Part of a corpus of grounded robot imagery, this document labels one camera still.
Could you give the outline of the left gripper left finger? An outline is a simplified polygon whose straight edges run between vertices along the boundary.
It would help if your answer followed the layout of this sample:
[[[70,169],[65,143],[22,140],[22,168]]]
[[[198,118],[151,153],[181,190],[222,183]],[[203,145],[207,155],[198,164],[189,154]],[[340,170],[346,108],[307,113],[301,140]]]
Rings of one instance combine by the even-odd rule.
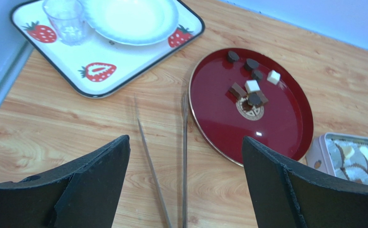
[[[122,135],[19,182],[0,183],[0,228],[110,228],[130,157]]]

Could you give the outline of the pink square tin box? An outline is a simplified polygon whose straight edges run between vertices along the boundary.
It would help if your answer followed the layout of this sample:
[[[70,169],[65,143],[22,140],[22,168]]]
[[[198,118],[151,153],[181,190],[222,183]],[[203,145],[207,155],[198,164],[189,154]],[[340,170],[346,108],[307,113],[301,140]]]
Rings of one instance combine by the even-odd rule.
[[[342,146],[351,145],[355,154],[344,160]],[[313,140],[306,154],[307,165],[337,178],[368,185],[368,137],[326,133]]]

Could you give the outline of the white triangular chocolate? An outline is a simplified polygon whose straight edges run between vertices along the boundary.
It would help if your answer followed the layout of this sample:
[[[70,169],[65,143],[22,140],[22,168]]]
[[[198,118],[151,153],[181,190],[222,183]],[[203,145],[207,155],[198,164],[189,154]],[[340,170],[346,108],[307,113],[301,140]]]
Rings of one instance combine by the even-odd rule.
[[[351,145],[342,146],[341,148],[344,155],[344,160],[349,160],[355,154],[355,150]]]

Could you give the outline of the metal tongs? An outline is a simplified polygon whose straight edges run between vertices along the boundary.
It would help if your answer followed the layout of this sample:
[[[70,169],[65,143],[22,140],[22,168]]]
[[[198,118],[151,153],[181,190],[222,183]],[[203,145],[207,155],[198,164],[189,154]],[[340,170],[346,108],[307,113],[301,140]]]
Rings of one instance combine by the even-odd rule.
[[[181,100],[181,109],[182,109],[182,118],[183,118],[183,136],[182,136],[182,227],[188,227],[188,94],[184,93]],[[140,122],[139,110],[137,105],[137,99],[134,97],[134,105],[136,112],[136,119],[139,127],[139,132],[141,134],[141,139],[143,143],[143,147],[146,153],[147,161],[149,164],[149,168],[151,170],[151,174],[155,183],[156,191],[159,197],[160,205],[162,208],[162,212],[166,221],[167,227],[172,227],[171,220],[168,215],[168,211],[166,208],[166,204],[162,195],[162,191],[160,188],[160,184],[157,178],[157,174],[155,168],[152,163],[152,159],[148,150],[148,146],[146,143],[146,139],[144,136],[142,124]]]

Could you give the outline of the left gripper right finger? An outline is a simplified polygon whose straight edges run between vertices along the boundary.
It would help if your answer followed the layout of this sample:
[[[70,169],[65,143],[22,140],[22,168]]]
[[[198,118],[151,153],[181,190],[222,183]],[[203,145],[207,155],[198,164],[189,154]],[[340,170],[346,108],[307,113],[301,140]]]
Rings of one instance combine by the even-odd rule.
[[[249,136],[242,156],[258,227],[368,228],[368,185],[317,171]]]

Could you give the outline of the dark red round plate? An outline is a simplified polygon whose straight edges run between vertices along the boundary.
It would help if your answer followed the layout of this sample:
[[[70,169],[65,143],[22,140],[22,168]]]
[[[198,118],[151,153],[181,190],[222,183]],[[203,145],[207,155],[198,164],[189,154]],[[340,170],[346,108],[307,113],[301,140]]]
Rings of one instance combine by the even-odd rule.
[[[274,151],[300,160],[311,146],[314,121],[309,101],[292,75],[275,60],[245,48],[232,48],[239,60],[230,63],[229,49],[205,56],[195,67],[189,84],[190,108],[205,140],[230,161],[242,165],[243,137],[250,136]],[[233,84],[244,87],[251,72],[244,67],[248,59],[259,63],[264,78],[259,82],[268,102],[249,107],[246,98],[230,92]],[[272,84],[270,71],[280,74]]]

